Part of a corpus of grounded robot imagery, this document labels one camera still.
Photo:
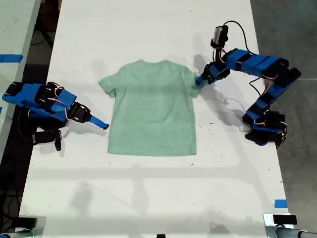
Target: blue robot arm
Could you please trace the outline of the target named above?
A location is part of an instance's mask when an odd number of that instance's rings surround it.
[[[216,27],[214,38],[211,40],[211,46],[215,51],[214,61],[206,65],[202,75],[197,78],[196,84],[215,83],[217,80],[226,78],[230,70],[269,80],[270,83],[265,91],[248,108],[242,119],[252,129],[246,135],[247,139],[258,145],[274,141],[278,147],[285,140],[287,124],[284,115],[271,112],[269,107],[301,76],[301,73],[297,68],[289,69],[288,60],[280,57],[261,56],[240,49],[233,49],[222,56],[223,47],[228,40],[227,33],[228,26]]]

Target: black cable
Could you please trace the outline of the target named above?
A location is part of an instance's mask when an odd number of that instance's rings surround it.
[[[45,38],[43,38],[43,40],[41,40],[40,42],[38,42],[38,43],[34,43],[34,44],[30,44],[31,46],[38,46],[39,44],[41,44],[43,41],[45,40]]]
[[[43,36],[43,39],[42,39],[41,41],[39,41],[39,42],[37,42],[37,43],[32,43],[32,41],[31,41],[30,45],[31,45],[31,46],[38,46],[39,44],[43,43],[44,40],[45,40],[45,37]]]
[[[252,81],[249,82],[249,85],[250,85],[251,87],[253,87],[253,88],[257,91],[257,93],[259,94],[259,96],[261,96],[261,93],[260,93],[260,92],[258,91],[258,89],[257,89],[253,84],[251,84],[251,83],[253,83],[253,82],[259,80],[260,78],[261,78],[261,77],[258,77],[258,78],[256,78],[256,79],[254,79],[254,80],[252,80]]]
[[[21,131],[20,131],[20,127],[19,127],[19,122],[20,122],[20,116],[21,116],[22,112],[19,113],[19,116],[18,116],[18,120],[17,120],[17,127],[18,127],[18,131],[19,131],[19,134],[26,140],[32,140],[31,138],[27,138],[26,136],[24,136]]]
[[[230,23],[230,22],[236,23],[236,24],[237,24],[237,25],[241,28],[242,33],[243,33],[243,37],[244,37],[244,43],[246,44],[246,48],[247,48],[247,50],[248,50],[251,54],[256,55],[255,53],[253,53],[252,51],[250,51],[250,50],[249,50],[249,48],[248,48],[248,44],[247,44],[247,37],[246,37],[246,33],[244,32],[244,29],[243,29],[243,27],[240,25],[240,23],[239,23],[239,22],[237,22],[237,21],[233,21],[233,20],[230,20],[230,21],[226,21],[223,25],[226,25],[227,23]]]

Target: white table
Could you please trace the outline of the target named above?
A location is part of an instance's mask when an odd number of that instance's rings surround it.
[[[110,121],[114,100],[100,79],[139,59],[202,70],[214,28],[230,19],[256,52],[248,0],[64,0],[48,81]],[[245,48],[236,25],[226,48]],[[108,154],[107,133],[70,122],[61,152],[34,147],[20,215],[46,217],[46,238],[266,237],[263,213],[287,209],[274,209],[285,199],[275,145],[244,138],[241,116],[257,98],[251,79],[231,72],[194,99],[196,156]]]
[[[0,54],[23,55],[20,63],[0,63],[0,96],[21,81],[41,0],[0,0]],[[10,131],[14,105],[0,99],[0,163]]]

